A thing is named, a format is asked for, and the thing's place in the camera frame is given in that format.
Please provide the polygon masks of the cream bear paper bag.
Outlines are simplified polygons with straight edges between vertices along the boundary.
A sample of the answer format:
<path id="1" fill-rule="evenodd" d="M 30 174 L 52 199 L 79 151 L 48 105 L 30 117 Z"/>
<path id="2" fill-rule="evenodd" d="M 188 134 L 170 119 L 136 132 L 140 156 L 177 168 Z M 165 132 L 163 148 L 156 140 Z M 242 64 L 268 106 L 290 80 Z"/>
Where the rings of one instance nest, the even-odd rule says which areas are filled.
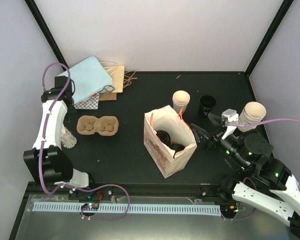
<path id="1" fill-rule="evenodd" d="M 144 114 L 143 143 L 164 178 L 182 170 L 197 148 L 190 126 L 170 105 Z"/>

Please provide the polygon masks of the black plastic cup lid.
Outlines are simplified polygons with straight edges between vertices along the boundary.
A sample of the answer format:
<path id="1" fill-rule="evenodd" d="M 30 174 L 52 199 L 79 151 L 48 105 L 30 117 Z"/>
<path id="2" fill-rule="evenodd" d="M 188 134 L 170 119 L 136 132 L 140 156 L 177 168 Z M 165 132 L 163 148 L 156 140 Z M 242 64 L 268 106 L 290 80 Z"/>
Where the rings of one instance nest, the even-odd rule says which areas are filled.
<path id="1" fill-rule="evenodd" d="M 170 146 L 172 144 L 171 137 L 170 137 L 170 135 L 166 131 L 159 130 L 159 131 L 156 132 L 156 136 L 166 146 Z"/>

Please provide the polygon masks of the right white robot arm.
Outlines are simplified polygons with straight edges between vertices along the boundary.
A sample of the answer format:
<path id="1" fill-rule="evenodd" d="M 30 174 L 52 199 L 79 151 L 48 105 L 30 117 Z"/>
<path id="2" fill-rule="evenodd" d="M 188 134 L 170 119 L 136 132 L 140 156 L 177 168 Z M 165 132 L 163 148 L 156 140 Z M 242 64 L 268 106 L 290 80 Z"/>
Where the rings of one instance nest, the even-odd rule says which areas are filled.
<path id="1" fill-rule="evenodd" d="M 221 114 L 216 128 L 207 130 L 191 124 L 197 143 L 219 149 L 238 166 L 237 177 L 226 176 L 216 190 L 218 198 L 245 203 L 276 218 L 300 239 L 300 180 L 279 159 L 274 147 L 257 130 L 235 136 L 244 124 L 233 109 Z"/>

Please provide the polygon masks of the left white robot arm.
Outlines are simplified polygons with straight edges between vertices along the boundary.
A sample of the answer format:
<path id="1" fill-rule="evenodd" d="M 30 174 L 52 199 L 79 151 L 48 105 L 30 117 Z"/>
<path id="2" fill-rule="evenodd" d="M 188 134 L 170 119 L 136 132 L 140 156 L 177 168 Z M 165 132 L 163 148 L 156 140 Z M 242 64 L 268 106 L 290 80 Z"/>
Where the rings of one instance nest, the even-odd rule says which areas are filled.
<path id="1" fill-rule="evenodd" d="M 89 174 L 73 167 L 72 161 L 62 148 L 73 148 L 77 139 L 64 126 L 64 119 L 73 108 L 72 86 L 62 93 L 61 87 L 45 90 L 41 96 L 42 118 L 37 138 L 32 149 L 23 153 L 23 160 L 36 183 L 43 188 L 46 184 L 79 189 L 87 200 L 98 192 L 96 185 L 89 182 Z"/>

